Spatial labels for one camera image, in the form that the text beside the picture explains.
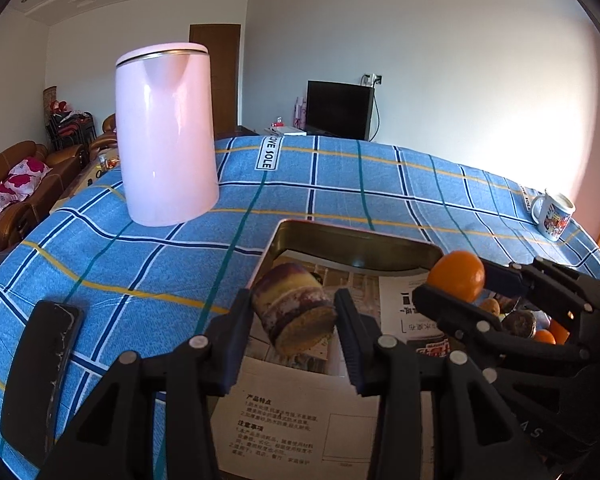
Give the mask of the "large front orange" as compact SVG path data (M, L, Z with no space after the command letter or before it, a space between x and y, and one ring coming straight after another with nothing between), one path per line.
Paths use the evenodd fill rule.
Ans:
M429 271L426 283L456 299L474 302L486 282L482 261L472 252L456 250L444 255Z

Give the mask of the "striped cake roll slice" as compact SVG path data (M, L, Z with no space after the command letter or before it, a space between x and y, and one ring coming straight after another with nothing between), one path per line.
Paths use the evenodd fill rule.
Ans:
M304 266L274 266L251 289L251 303L274 349L291 358L310 350L335 328L334 303Z

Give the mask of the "small brown round fruit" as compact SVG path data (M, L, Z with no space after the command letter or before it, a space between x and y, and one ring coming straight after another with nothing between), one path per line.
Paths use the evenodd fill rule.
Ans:
M493 297L483 300L483 302L479 304L479 309L494 316L499 316L501 314L500 304L498 303L498 300Z

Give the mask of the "small orange tangerine left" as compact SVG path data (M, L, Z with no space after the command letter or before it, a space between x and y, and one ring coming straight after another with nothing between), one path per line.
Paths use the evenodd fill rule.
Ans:
M533 339L542 342L543 344L556 344L556 339L549 330L537 330Z

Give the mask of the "colourful printed ceramic mug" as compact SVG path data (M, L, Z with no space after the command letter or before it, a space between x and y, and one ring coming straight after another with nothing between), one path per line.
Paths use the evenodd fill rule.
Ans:
M562 193L545 191L535 196L530 211L540 233L557 242L576 211L576 205Z

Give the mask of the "pink biscuit tin box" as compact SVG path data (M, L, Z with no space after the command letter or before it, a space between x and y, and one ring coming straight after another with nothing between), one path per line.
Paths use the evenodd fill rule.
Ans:
M233 479L542 479L479 370L418 314L429 244L279 223L250 288L237 384L211 426Z

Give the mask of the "black smartphone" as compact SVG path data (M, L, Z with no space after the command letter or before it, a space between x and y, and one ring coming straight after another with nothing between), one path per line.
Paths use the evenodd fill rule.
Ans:
M38 302L12 360L4 391L1 435L38 468L55 445L62 383L83 319L80 308Z

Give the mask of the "printed paper leaflet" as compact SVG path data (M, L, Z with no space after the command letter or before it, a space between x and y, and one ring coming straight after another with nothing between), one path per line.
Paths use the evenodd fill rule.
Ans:
M286 252L275 262L304 266L329 297L347 289L358 312L420 352L448 353L445 336L416 312L412 301L427 270L356 270L298 252ZM356 394L336 334L286 358L255 320L238 381L211 417L221 476L363 479L372 456L378 403Z

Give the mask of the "blue plaid tablecloth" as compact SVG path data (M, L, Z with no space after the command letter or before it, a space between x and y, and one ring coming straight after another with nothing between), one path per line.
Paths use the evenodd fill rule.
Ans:
M34 306L84 312L62 385L65 425L125 350L168 352L232 303L285 219L329 222L470 250L498 263L544 257L600 280L600 248L571 223L557 242L529 214L530 188L397 146L292 136L272 157L258 136L215 145L220 197L192 221L132 222L111 170L39 224L0 264L0 419L12 357ZM7 444L18 479L35 466Z

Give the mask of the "black television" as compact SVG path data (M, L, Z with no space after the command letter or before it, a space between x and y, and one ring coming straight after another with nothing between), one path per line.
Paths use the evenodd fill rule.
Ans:
M318 136L366 141L374 99L375 90L369 86L309 80L304 128Z

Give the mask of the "brown leather sofa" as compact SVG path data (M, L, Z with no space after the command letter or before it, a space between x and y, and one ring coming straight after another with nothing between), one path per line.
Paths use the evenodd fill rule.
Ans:
M43 144L22 141L0 153L0 251L48 216L86 160L81 144L51 153Z

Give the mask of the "pink floral cushion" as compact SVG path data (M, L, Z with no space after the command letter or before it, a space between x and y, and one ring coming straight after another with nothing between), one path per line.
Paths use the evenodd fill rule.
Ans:
M13 166L6 179L0 182L0 214L11 204L29 198L49 173L50 167L32 156Z

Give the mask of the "pink electric kettle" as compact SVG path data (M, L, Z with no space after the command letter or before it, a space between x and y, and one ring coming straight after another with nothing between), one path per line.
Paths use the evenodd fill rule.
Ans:
M131 219L175 226L208 212L220 195L208 49L174 42L125 53L114 102Z

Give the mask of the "brown wooden door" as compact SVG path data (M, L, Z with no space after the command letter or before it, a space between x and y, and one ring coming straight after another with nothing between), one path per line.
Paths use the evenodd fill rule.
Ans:
M238 115L239 24L193 24L189 41L210 55L214 137L234 136Z

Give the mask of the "wall power socket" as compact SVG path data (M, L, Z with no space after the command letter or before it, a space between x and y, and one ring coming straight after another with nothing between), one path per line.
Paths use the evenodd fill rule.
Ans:
M362 84L366 86L375 87L382 83L382 76L377 74L365 74L362 77Z

